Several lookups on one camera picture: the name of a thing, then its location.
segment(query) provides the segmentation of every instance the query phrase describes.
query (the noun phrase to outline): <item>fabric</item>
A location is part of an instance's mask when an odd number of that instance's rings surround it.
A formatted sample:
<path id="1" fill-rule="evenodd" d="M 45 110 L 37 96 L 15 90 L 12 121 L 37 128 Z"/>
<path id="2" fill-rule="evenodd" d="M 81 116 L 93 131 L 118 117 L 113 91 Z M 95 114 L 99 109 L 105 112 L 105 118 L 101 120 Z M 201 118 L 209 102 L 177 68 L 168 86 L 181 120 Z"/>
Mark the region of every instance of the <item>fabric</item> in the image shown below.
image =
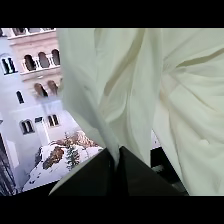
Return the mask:
<path id="1" fill-rule="evenodd" d="M 224 29 L 58 29 L 62 100 L 118 163 L 153 129 L 190 195 L 224 195 Z"/>

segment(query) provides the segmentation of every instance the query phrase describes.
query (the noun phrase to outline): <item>snow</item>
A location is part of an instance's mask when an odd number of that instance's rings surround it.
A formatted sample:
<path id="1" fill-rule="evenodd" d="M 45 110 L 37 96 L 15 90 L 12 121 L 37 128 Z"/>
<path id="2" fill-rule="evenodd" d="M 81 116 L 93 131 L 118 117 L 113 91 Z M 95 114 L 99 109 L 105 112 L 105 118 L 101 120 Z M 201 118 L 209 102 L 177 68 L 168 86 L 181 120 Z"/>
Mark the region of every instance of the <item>snow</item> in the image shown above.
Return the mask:
<path id="1" fill-rule="evenodd" d="M 56 146 L 61 147 L 64 150 L 64 154 L 59 163 L 54 163 L 47 170 L 43 169 L 43 162 L 50 156 L 50 153 L 54 150 Z M 78 149 L 78 153 L 80 155 L 79 161 L 80 163 L 84 162 L 88 158 L 96 155 L 99 152 L 101 147 L 89 147 L 86 150 L 79 145 L 73 145 L 75 150 Z M 27 191 L 36 187 L 40 187 L 45 184 L 52 183 L 54 181 L 60 180 L 67 173 L 69 173 L 69 169 L 67 168 L 67 148 L 62 147 L 58 144 L 43 146 L 41 149 L 42 160 L 38 163 L 38 165 L 31 171 L 30 179 L 23 187 L 23 191 Z"/>

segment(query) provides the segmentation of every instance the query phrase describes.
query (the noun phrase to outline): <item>white building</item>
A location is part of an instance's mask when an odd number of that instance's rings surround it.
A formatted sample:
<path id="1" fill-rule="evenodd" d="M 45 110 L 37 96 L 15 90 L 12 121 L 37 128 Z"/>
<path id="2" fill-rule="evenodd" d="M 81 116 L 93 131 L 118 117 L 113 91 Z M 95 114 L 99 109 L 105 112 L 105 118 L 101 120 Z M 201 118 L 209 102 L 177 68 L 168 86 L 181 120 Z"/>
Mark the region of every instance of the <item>white building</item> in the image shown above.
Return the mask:
<path id="1" fill-rule="evenodd" d="M 25 31 L 15 35 L 16 29 Z M 57 96 L 57 51 L 54 28 L 0 30 L 0 134 L 18 189 L 29 179 L 39 148 L 78 129 Z"/>

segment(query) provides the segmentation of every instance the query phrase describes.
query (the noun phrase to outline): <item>drapery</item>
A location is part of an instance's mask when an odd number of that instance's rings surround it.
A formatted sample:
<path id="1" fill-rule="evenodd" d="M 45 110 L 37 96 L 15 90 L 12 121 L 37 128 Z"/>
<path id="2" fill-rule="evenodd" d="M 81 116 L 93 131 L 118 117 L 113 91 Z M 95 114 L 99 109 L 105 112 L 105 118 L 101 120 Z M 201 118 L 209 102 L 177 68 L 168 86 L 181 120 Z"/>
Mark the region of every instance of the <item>drapery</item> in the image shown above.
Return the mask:
<path id="1" fill-rule="evenodd" d="M 224 195 L 224 29 L 57 29 L 65 108 L 118 162 L 153 129 L 190 195 Z"/>

